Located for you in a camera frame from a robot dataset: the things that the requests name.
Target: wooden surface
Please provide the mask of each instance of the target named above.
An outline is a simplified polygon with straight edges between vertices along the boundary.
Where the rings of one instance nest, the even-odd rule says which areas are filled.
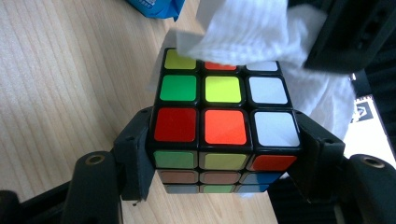
[[[76,160],[112,142],[139,109],[169,28],[201,32],[197,1],[179,21],[123,0],[0,1],[0,189],[22,201],[70,180]],[[276,223],[266,193],[169,195],[123,202],[125,223]]]

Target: white tissue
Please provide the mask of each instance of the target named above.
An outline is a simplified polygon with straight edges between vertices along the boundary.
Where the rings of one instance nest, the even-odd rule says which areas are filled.
[[[201,1],[197,20],[206,33],[177,32],[177,51],[213,63],[280,61],[293,107],[343,139],[354,102],[347,75],[303,69],[326,15],[309,5],[289,10],[287,5],[287,0]]]

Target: black plastic mount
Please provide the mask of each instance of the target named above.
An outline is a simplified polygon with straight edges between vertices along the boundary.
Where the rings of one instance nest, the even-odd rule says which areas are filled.
[[[395,21],[394,0],[332,0],[304,67],[342,74],[360,71],[379,52]]]
[[[120,167],[119,182],[124,201],[146,200],[155,168],[146,151],[152,107],[140,110],[114,141],[113,154]]]
[[[344,158],[345,143],[296,111],[303,152],[288,173],[302,195],[311,203],[327,203],[332,199],[336,168]]]
[[[81,157],[62,215],[62,223],[122,223],[116,163],[110,152]]]
[[[340,223],[392,224],[396,220],[396,171],[368,155],[344,160],[336,180]]]

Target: rubik's cube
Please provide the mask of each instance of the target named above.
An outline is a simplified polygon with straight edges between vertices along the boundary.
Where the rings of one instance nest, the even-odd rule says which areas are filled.
[[[301,151],[279,64],[219,65],[166,49],[147,148],[168,193],[266,191]]]

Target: blue object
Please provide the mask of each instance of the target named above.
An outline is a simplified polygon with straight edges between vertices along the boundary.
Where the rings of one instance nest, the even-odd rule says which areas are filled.
[[[268,189],[268,185],[242,185],[238,193],[260,193]]]
[[[148,18],[167,19],[174,18],[177,21],[178,15],[183,8],[184,0],[126,0],[140,13]]]
[[[243,184],[272,184],[278,178],[280,178],[281,173],[257,173],[249,174],[242,181]]]

